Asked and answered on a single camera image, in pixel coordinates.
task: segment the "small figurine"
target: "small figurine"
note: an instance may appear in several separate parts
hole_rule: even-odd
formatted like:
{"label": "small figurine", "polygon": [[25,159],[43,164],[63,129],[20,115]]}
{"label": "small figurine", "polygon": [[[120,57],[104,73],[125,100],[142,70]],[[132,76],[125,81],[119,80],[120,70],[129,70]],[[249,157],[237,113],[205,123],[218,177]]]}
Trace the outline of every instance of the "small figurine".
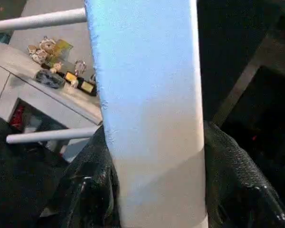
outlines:
{"label": "small figurine", "polygon": [[61,70],[61,67],[62,67],[62,63],[61,62],[59,62],[59,63],[55,63],[54,65],[53,65],[53,67],[52,68],[50,68],[50,71],[54,74],[54,73],[57,73],[57,71],[60,71]]}
{"label": "small figurine", "polygon": [[78,80],[73,80],[73,81],[71,82],[71,87],[72,87],[72,88],[77,88],[77,86],[78,86]]}

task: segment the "teddy bear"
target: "teddy bear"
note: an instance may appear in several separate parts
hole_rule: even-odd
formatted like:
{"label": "teddy bear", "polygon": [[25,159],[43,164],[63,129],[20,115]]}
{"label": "teddy bear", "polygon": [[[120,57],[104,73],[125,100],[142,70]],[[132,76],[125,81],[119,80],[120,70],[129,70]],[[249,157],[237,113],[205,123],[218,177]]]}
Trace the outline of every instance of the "teddy bear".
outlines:
{"label": "teddy bear", "polygon": [[38,64],[45,63],[47,58],[54,53],[56,42],[53,39],[48,39],[46,36],[39,42],[39,47],[28,45],[29,56]]}

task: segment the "gray wall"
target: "gray wall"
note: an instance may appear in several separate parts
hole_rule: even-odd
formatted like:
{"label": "gray wall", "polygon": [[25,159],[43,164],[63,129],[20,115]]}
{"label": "gray wall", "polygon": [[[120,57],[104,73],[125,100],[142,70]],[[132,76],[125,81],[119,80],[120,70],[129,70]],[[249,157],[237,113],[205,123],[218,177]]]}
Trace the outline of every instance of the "gray wall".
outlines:
{"label": "gray wall", "polygon": [[262,0],[198,3],[204,119],[211,120],[279,16]]}
{"label": "gray wall", "polygon": [[[83,6],[83,0],[28,0],[22,16],[72,10]],[[88,68],[93,67],[87,23],[15,31],[9,44],[26,52],[28,44],[37,45],[44,36],[61,38],[74,46],[68,58],[69,62],[82,59]]]}

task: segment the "white horizontal bar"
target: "white horizontal bar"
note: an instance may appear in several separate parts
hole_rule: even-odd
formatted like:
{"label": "white horizontal bar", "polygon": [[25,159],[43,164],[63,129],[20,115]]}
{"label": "white horizontal bar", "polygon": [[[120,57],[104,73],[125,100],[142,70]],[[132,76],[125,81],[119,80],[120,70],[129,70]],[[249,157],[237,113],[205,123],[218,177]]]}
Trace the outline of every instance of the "white horizontal bar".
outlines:
{"label": "white horizontal bar", "polygon": [[36,132],[28,134],[10,134],[6,138],[9,144],[15,143],[34,143],[50,140],[68,140],[89,138],[94,135],[99,126],[89,128],[67,129],[58,131]]}
{"label": "white horizontal bar", "polygon": [[30,17],[0,20],[0,32],[86,22],[85,8],[58,11]]}

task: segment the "white metal pole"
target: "white metal pole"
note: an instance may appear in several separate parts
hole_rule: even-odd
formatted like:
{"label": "white metal pole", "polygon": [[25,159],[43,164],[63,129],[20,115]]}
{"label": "white metal pole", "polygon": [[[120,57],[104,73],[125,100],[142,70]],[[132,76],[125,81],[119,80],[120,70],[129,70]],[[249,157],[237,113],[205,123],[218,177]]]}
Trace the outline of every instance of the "white metal pole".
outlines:
{"label": "white metal pole", "polygon": [[85,8],[0,20],[0,31],[36,29],[48,26],[86,22]]}
{"label": "white metal pole", "polygon": [[196,0],[85,0],[124,227],[207,228]]}
{"label": "white metal pole", "polygon": [[89,138],[94,135],[94,133],[98,128],[99,126],[89,127],[89,128],[28,133],[28,134],[10,134],[7,136],[6,142],[9,144],[14,144],[14,143],[44,142],[49,140]]}

